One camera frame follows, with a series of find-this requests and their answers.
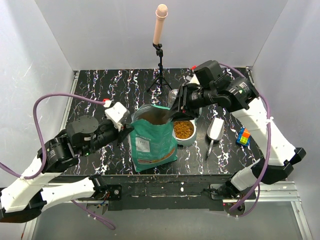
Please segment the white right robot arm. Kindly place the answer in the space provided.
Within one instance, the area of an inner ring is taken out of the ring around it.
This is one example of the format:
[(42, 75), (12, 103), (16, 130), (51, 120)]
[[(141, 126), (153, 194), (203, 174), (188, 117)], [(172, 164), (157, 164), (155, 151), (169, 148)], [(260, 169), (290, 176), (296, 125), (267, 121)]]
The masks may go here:
[(218, 105), (238, 119), (258, 145), (262, 156), (234, 173), (214, 191), (218, 196), (237, 199), (258, 183), (274, 184), (287, 178), (306, 151), (293, 146), (271, 119), (266, 100), (244, 75), (237, 78), (223, 72), (216, 60), (208, 60), (188, 75), (189, 83), (180, 86), (167, 118), (173, 122), (200, 116), (200, 109)]

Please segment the silver metal scoop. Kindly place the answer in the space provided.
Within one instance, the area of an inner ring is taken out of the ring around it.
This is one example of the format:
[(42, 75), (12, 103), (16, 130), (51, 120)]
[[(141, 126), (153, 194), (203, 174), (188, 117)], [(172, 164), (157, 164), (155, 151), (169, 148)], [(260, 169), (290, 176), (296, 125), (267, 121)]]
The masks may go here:
[(206, 153), (206, 160), (210, 157), (214, 143), (218, 142), (222, 139), (225, 130), (225, 121), (221, 118), (215, 117), (208, 129), (207, 129), (207, 137), (210, 140), (208, 145), (207, 153)]

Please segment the green pet food bag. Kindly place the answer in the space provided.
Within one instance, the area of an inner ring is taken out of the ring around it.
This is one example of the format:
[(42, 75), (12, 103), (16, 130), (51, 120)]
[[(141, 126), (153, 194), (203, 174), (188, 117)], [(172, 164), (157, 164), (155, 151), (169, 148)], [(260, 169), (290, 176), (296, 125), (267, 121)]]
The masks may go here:
[(143, 104), (131, 115), (128, 142), (136, 172), (177, 160), (174, 124), (164, 119), (168, 112), (167, 107)]

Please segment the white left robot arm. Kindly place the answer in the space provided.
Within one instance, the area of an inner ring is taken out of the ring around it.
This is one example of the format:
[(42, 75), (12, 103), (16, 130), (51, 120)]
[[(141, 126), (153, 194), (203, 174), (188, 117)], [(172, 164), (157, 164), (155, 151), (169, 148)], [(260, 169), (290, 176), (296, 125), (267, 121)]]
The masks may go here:
[(68, 168), (78, 164), (79, 157), (86, 157), (116, 141), (118, 144), (134, 130), (120, 123), (116, 128), (110, 119), (102, 123), (92, 116), (81, 116), (66, 125), (55, 138), (45, 143), (45, 153), (38, 151), (25, 174), (33, 175), (44, 165), (42, 172), (33, 179), (18, 178), (10, 186), (0, 190), (0, 221), (2, 223), (26, 223), (55, 205), (79, 198), (95, 200), (120, 200), (122, 187), (106, 183), (99, 174), (53, 187), (44, 188), (51, 180)]

